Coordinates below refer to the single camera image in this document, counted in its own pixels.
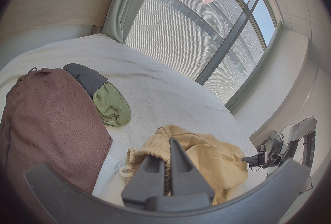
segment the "mattress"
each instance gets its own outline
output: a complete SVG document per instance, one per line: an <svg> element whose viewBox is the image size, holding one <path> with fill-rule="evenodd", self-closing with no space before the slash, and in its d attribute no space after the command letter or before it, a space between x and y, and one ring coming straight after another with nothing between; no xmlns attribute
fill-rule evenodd
<svg viewBox="0 0 331 224"><path fill-rule="evenodd" d="M47 44L13 59L0 71L0 113L5 96L19 76L36 67L62 68L78 63L95 69L122 93L131 109L131 122L106 127L114 139L109 155L126 165L129 147L139 148L158 127L175 124L195 133L208 133L239 146L246 156L256 154L232 114L207 88L142 52L102 34ZM265 170L252 172L232 196L241 195L265 180ZM126 179L111 178L102 199L122 205Z"/></svg>

